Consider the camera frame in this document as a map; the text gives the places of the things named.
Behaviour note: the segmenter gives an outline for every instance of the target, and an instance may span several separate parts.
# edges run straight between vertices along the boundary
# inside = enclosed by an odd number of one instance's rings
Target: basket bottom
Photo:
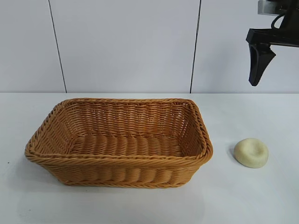
[[[93,187],[117,187],[117,188],[177,188],[180,187],[185,183],[177,183],[177,184],[137,184],[137,183],[132,183],[132,184],[118,184],[118,183],[102,183],[102,182],[61,182],[65,185],[68,186],[93,186]]]
[[[183,156],[178,140],[162,135],[79,136],[69,154]]]

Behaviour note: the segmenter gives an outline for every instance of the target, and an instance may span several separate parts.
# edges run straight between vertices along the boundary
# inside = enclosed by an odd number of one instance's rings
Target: black cable
[[[271,23],[271,28],[272,28],[272,29],[279,29],[279,28],[275,27],[275,23],[277,22],[277,20],[279,20],[279,19],[280,19],[281,17],[283,17],[283,16],[285,16],[285,13],[282,13],[282,14],[278,15],[278,16],[273,20],[273,22]]]

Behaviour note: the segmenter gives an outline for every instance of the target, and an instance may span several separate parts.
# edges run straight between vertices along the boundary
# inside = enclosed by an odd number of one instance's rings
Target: white wall
[[[199,0],[50,0],[68,92],[189,92]],[[202,0],[192,92],[299,92],[298,48],[249,82],[257,0]],[[64,92],[47,0],[0,2],[0,92]]]
[[[68,92],[189,92],[199,0],[50,0]]]
[[[257,14],[257,0],[202,0],[192,92],[299,92],[299,48],[272,46],[259,85],[248,82],[248,29],[274,18]]]
[[[0,92],[64,92],[47,0],[2,0],[0,30]]]

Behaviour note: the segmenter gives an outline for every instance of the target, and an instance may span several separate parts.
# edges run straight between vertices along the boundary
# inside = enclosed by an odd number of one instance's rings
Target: woven basket
[[[187,99],[65,100],[25,150],[64,184],[134,188],[181,186],[212,153]]]

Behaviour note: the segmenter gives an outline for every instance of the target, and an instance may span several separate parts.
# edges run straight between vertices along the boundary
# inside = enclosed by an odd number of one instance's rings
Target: white soap
[[[267,146],[259,139],[244,139],[238,142],[234,149],[235,159],[250,168],[263,167],[269,156]]]

